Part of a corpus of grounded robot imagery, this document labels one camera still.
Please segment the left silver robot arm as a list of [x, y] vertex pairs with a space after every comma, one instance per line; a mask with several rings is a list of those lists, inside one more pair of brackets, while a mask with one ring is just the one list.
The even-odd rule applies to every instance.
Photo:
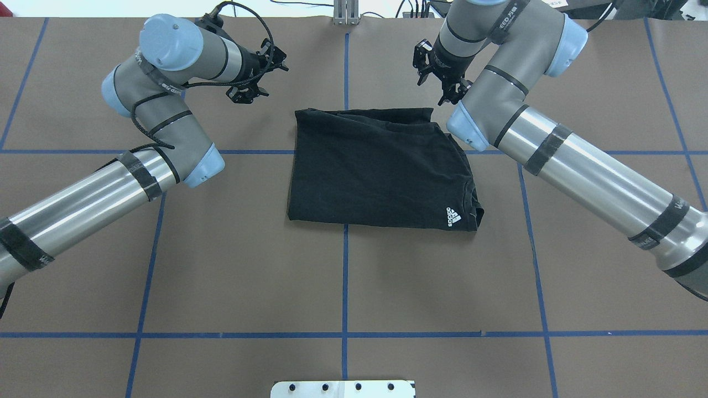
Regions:
[[220, 8], [192, 22], [169, 14], [145, 20], [134, 54], [102, 83], [106, 103], [149, 143], [127, 150], [86, 178], [2, 218], [2, 293], [50, 265], [86, 237], [173, 186], [191, 188], [225, 167], [215, 143], [182, 97], [188, 88], [224, 86], [233, 103], [267, 92], [261, 78], [286, 70], [286, 53], [268, 33], [259, 50], [223, 30]]

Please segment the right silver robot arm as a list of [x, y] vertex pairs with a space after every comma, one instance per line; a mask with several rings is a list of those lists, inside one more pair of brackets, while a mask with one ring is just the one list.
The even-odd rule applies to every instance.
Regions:
[[418, 84], [440, 79], [440, 103], [455, 106], [446, 124], [453, 136], [510, 156], [706, 300], [706, 213], [525, 102], [542, 76], [559, 76], [576, 60], [588, 35], [542, 1], [453, 1], [435, 42], [415, 46], [413, 65]]

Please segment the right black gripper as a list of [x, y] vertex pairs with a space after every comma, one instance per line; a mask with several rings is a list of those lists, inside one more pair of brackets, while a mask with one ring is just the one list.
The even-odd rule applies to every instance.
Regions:
[[473, 85], [465, 79], [470, 66], [470, 56], [457, 56], [443, 47], [433, 47], [427, 39], [422, 39], [414, 47], [412, 65], [417, 70], [417, 86], [421, 86], [433, 73], [441, 81], [442, 96], [438, 106], [443, 103], [458, 104]]

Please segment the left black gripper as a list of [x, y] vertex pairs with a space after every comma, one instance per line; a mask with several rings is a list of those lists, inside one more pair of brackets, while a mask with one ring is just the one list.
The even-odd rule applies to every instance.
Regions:
[[226, 91], [226, 96], [235, 104], [251, 104], [260, 97], [268, 97], [269, 93], [265, 88], [258, 85], [258, 81], [265, 75], [265, 72], [275, 70], [289, 71], [285, 64], [286, 53], [274, 44], [263, 44], [257, 51], [239, 47], [241, 55], [241, 69], [238, 73], [238, 83], [245, 82], [237, 86], [231, 86]]

